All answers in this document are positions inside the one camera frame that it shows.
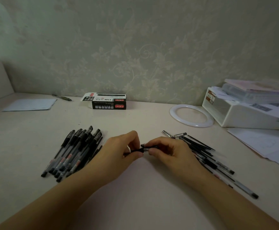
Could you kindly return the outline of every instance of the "person's left arm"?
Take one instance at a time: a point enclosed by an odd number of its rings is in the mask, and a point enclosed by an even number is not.
[[[37,200],[0,224],[0,230],[66,229],[74,213],[96,190],[115,180],[143,156],[136,131],[112,137],[82,170],[64,179]]]

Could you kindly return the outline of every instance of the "qr code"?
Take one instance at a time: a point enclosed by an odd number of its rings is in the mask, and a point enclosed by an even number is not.
[[[273,106],[279,107],[279,103],[270,103],[270,105],[273,105]]]
[[[83,101],[92,101],[92,100],[94,100],[94,97],[85,97],[83,99]]]
[[[259,104],[252,104],[250,106],[252,106],[254,108],[257,108],[257,109],[260,109],[260,110],[265,111],[265,112],[269,112],[269,111],[272,110],[271,108],[268,108],[268,107],[265,107],[265,106],[261,106]]]

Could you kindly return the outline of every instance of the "pink booklet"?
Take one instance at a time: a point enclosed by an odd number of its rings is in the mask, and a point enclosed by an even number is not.
[[[237,88],[240,88],[244,91],[279,93],[279,89],[277,87],[273,87],[271,85],[264,84],[259,81],[225,79],[225,82],[227,82],[230,85],[234,85]]]

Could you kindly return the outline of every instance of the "person's right arm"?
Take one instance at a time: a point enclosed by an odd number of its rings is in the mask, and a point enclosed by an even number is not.
[[[159,137],[145,144],[158,145],[149,154],[162,161],[177,177],[200,192],[217,210],[229,229],[279,229],[279,222],[241,194],[214,177],[182,140]]]

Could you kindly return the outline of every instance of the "green pen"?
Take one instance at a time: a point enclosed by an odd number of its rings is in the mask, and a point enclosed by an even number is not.
[[[56,94],[52,94],[52,96],[53,96],[53,97],[61,98],[61,99],[66,100],[66,101],[72,101],[70,98],[63,97],[63,96],[59,96],[59,95],[56,95]]]

